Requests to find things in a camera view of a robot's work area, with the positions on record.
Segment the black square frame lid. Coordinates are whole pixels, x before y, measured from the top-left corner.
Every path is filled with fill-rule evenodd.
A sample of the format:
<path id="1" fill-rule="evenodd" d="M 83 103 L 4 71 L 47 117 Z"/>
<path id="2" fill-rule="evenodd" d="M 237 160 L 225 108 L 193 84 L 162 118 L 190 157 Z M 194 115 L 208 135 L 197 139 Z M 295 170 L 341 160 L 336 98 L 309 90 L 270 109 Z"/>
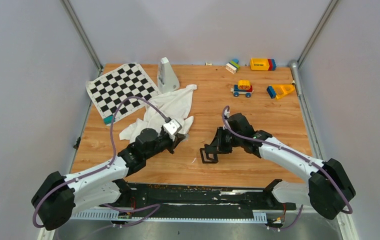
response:
<path id="1" fill-rule="evenodd" d="M 203 164 L 217 164 L 219 162 L 217 153 L 206 152 L 205 148 L 200 148 L 199 151 Z"/>

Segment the white printed garment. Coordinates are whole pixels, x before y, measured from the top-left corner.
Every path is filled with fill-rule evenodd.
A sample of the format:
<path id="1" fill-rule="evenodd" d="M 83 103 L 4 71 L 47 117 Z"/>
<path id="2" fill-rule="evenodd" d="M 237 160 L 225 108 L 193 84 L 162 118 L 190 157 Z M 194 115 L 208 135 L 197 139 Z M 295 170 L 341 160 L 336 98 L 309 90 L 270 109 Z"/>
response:
<path id="1" fill-rule="evenodd" d="M 197 90 L 196 84 L 189 84 L 185 88 L 176 91 L 157 95 L 149 100 L 151 104 L 157 107 L 166 117 L 175 119 L 182 126 L 180 134 L 187 134 L 194 122 L 194 117 L 190 116 L 193 103 L 193 93 Z M 162 125 L 165 123 L 161 115 L 152 107 L 145 106 L 143 119 L 137 119 L 136 122 L 130 124 L 127 128 L 119 133 L 120 140 L 128 140 L 133 143 L 135 138 L 145 128 L 151 128 L 158 133 L 161 131 Z"/>

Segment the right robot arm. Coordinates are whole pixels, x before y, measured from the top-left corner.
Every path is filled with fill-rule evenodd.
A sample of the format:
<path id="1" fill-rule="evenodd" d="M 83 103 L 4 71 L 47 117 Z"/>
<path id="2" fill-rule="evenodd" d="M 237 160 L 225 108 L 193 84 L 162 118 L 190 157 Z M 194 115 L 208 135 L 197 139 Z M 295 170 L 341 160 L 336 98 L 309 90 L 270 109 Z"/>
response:
<path id="1" fill-rule="evenodd" d="M 349 202 L 356 196 L 343 165 L 301 153 L 263 130 L 254 130 L 247 118 L 236 113 L 222 115 L 224 125 L 217 128 L 211 144 L 200 149 L 203 163 L 217 163 L 218 156 L 240 147 L 246 153 L 271 161 L 300 177 L 303 183 L 276 179 L 267 186 L 264 204 L 276 209 L 282 203 L 313 207 L 322 217 L 333 220 L 339 213 L 353 212 Z"/>

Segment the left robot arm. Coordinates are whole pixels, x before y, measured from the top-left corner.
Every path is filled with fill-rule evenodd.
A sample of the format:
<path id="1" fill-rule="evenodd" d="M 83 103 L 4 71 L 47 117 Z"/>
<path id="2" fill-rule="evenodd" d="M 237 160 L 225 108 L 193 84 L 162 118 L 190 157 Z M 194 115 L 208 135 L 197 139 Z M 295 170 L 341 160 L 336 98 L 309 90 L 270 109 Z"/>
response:
<path id="1" fill-rule="evenodd" d="M 32 223 L 51 231 L 61 227 L 74 214 L 92 207 L 110 203 L 127 206 L 131 193 L 120 187 L 120 180 L 140 171 L 148 159 L 165 150 L 173 154 L 187 137 L 181 133 L 171 137 L 164 129 L 156 132 L 145 128 L 133 143 L 110 160 L 77 173 L 50 173 L 31 199 Z"/>

